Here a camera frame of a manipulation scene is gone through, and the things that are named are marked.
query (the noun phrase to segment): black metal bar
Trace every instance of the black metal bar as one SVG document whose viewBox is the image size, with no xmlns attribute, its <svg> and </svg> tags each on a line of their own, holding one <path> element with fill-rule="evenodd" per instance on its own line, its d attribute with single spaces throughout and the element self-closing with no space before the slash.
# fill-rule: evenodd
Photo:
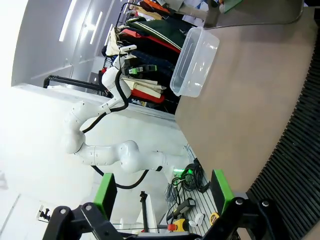
<svg viewBox="0 0 320 240">
<path fill-rule="evenodd" d="M 122 5 L 121 10 L 120 10 L 120 12 L 119 12 L 118 19 L 116 20 L 116 23 L 115 23 L 115 28 L 118 26 L 118 23 L 119 23 L 121 14 L 123 13 L 123 9 L 124 9 L 124 7 L 125 7 L 126 4 L 139 6 L 138 4 L 135 4 L 135 3 L 132 3 L 132 2 L 125 2 L 125 3 Z"/>
<path fill-rule="evenodd" d="M 144 232 L 148 233 L 149 232 L 149 227 L 148 227 L 148 217 L 147 217 L 147 205 L 146 205 L 146 199 L 147 199 L 147 194 L 145 191 L 141 191 L 140 197 L 140 203 L 142 203 L 142 217 L 143 217 L 143 228 Z"/>
<path fill-rule="evenodd" d="M 85 203 L 82 205 L 81 211 L 97 240 L 123 240 L 120 233 L 111 222 L 103 217 L 94 203 Z"/>
<path fill-rule="evenodd" d="M 85 89 L 91 89 L 95 91 L 101 91 L 100 86 L 98 84 L 94 84 L 91 82 L 85 82 L 85 81 L 79 81 L 75 79 L 70 79 L 70 78 L 65 78 L 65 77 L 59 77 L 55 78 L 52 76 L 47 77 L 44 82 L 43 82 L 43 88 L 46 89 L 50 85 L 51 82 L 57 82 L 57 83 L 62 83 L 62 84 L 69 84 L 69 85 L 74 85 L 77 87 L 85 88 Z"/>
<path fill-rule="evenodd" d="M 56 207 L 51 215 L 51 219 L 46 227 L 42 240 L 60 240 L 69 232 L 70 221 L 73 219 L 73 213 L 67 206 Z M 81 233 L 72 232 L 68 234 L 68 239 L 77 240 L 81 237 Z"/>
</svg>

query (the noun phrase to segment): black cable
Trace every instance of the black cable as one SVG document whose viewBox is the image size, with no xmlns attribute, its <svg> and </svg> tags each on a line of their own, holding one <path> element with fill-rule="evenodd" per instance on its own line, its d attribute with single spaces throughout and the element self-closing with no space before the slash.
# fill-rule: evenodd
<svg viewBox="0 0 320 240">
<path fill-rule="evenodd" d="M 192 192 L 193 190 L 197 190 L 203 194 L 208 190 L 210 181 L 206 185 L 203 185 L 204 170 L 197 158 L 194 159 L 193 163 L 186 166 L 180 179 L 188 177 L 191 178 L 190 181 L 182 181 L 182 186 L 186 191 Z"/>
<path fill-rule="evenodd" d="M 95 165 L 91 166 L 98 174 L 100 174 L 102 177 L 104 176 L 104 172 L 100 170 L 100 168 L 98 168 Z"/>
<path fill-rule="evenodd" d="M 124 105 L 123 106 L 120 106 L 120 107 L 116 107 L 116 108 L 112 108 L 110 109 L 110 112 L 111 113 L 114 113 L 114 112 L 119 112 L 119 111 L 122 111 L 122 110 L 125 110 L 128 106 L 129 106 L 129 101 L 124 93 L 124 91 L 122 90 L 121 86 L 120 86 L 120 76 L 121 76 L 121 64 L 120 64 L 120 69 L 119 71 L 116 73 L 116 76 L 115 76 L 115 80 L 114 80 L 114 83 L 115 83 L 115 87 L 117 89 L 117 91 L 119 92 L 123 102 L 124 102 Z M 82 132 L 85 134 L 87 132 L 89 132 L 91 129 L 93 129 L 99 122 L 101 119 L 104 118 L 104 116 L 106 116 L 107 113 L 104 112 L 102 113 L 100 116 L 98 116 L 96 118 L 96 120 L 85 130 L 83 130 Z"/>
<path fill-rule="evenodd" d="M 175 187 L 175 191 L 177 191 L 177 194 L 176 194 L 176 197 L 175 197 L 175 201 L 174 201 L 174 203 L 172 204 L 172 206 L 168 209 L 168 212 L 166 213 L 166 224 L 168 224 L 168 214 L 169 214 L 169 212 L 170 212 L 170 210 L 173 208 L 173 206 L 175 205 L 175 204 L 177 204 L 178 206 L 181 204 L 181 199 L 180 199 L 180 196 L 179 196 L 179 192 L 180 192 L 180 190 L 182 189 L 183 190 L 183 187 L 182 187 L 182 185 L 180 186 L 180 189 L 178 189 L 178 185 Z M 171 215 L 171 224 L 174 222 L 174 211 L 172 211 L 172 213 L 170 214 Z"/>
<path fill-rule="evenodd" d="M 104 172 L 101 171 L 97 166 L 95 165 L 92 165 L 91 166 L 98 174 L 100 174 L 102 177 L 104 176 Z M 162 170 L 162 166 L 159 166 L 155 171 L 156 172 L 160 172 Z M 138 186 L 142 181 L 143 179 L 146 177 L 147 173 L 149 172 L 149 170 L 144 170 L 143 174 L 141 175 L 141 177 L 138 179 L 138 181 L 136 181 L 134 184 L 132 185 L 129 185 L 129 186 L 123 186 L 123 185 L 120 185 L 120 184 L 117 184 L 116 183 L 116 187 L 117 188 L 120 188 L 120 189 L 133 189 L 135 188 L 136 186 Z"/>
<path fill-rule="evenodd" d="M 110 111 L 111 113 L 114 113 L 114 112 L 119 112 L 119 111 L 122 111 L 124 109 L 126 109 L 128 106 L 129 106 L 129 101 L 128 101 L 128 98 L 126 97 L 124 91 L 122 91 L 122 88 L 120 86 L 120 76 L 121 76 L 121 67 L 119 69 L 119 71 L 117 72 L 116 76 L 115 76 L 115 87 L 116 89 L 118 90 L 123 102 L 124 102 L 124 105 L 123 106 L 120 106 L 120 107 L 116 107 L 116 108 L 111 108 Z"/>
<path fill-rule="evenodd" d="M 106 116 L 106 115 L 107 115 L 106 112 L 102 113 L 100 116 L 98 116 L 98 117 L 96 118 L 96 120 L 94 120 L 93 123 L 91 123 L 91 125 L 90 125 L 88 128 L 86 128 L 86 129 L 83 130 L 82 132 L 83 132 L 84 134 L 87 133 L 87 132 L 89 132 L 89 131 L 90 131 L 91 129 L 93 129 L 93 128 L 100 122 L 100 120 L 103 119 L 104 116 Z"/>
</svg>

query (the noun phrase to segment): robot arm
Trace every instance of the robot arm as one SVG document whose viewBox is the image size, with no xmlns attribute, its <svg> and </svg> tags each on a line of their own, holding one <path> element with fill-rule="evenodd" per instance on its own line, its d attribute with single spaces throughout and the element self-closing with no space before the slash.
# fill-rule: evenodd
<svg viewBox="0 0 320 240">
<path fill-rule="evenodd" d="M 133 49 L 130 46 L 126 47 L 127 51 Z M 113 66 L 102 76 L 102 84 L 112 93 L 112 99 L 100 106 L 81 101 L 72 107 L 64 120 L 62 143 L 65 152 L 78 155 L 83 164 L 102 166 L 120 161 L 121 167 L 128 173 L 147 169 L 156 170 L 162 166 L 162 171 L 171 182 L 173 169 L 184 168 L 189 163 L 186 156 L 169 155 L 159 151 L 141 153 L 137 143 L 131 140 L 110 146 L 90 146 L 86 145 L 86 136 L 80 131 L 81 126 L 88 119 L 120 111 L 128 106 L 124 104 L 123 107 L 115 107 L 118 103 L 125 102 L 131 95 L 129 86 L 120 79 L 120 63 L 132 57 L 130 54 L 118 56 Z"/>
<path fill-rule="evenodd" d="M 77 102 L 72 110 L 64 119 L 64 136 L 62 139 L 65 152 L 68 154 L 77 153 L 85 144 L 86 138 L 80 127 L 90 118 L 99 117 L 102 114 L 110 114 L 125 107 L 114 108 L 118 103 L 124 102 L 131 95 L 131 90 L 125 81 L 120 79 L 121 70 L 119 65 L 119 56 L 114 61 L 116 66 L 109 68 L 102 76 L 102 84 L 112 93 L 113 98 L 97 106 L 90 102 L 80 101 Z"/>
</svg>

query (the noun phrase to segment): transparent plastic container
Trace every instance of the transparent plastic container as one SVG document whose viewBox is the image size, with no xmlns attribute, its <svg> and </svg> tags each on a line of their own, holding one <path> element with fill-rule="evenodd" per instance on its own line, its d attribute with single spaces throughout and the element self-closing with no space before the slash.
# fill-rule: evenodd
<svg viewBox="0 0 320 240">
<path fill-rule="evenodd" d="M 175 95 L 199 96 L 218 46 L 219 39 L 202 27 L 189 30 L 170 82 Z"/>
</svg>

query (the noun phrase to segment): table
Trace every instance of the table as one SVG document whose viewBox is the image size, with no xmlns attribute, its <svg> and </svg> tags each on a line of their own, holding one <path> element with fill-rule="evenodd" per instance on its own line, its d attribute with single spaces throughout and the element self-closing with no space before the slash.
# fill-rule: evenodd
<svg viewBox="0 0 320 240">
<path fill-rule="evenodd" d="M 200 96 L 183 96 L 175 119 L 206 174 L 223 169 L 235 192 L 249 189 L 292 114 L 313 53 L 313 13 L 288 25 L 208 30 L 220 40 L 214 62 Z"/>
</svg>

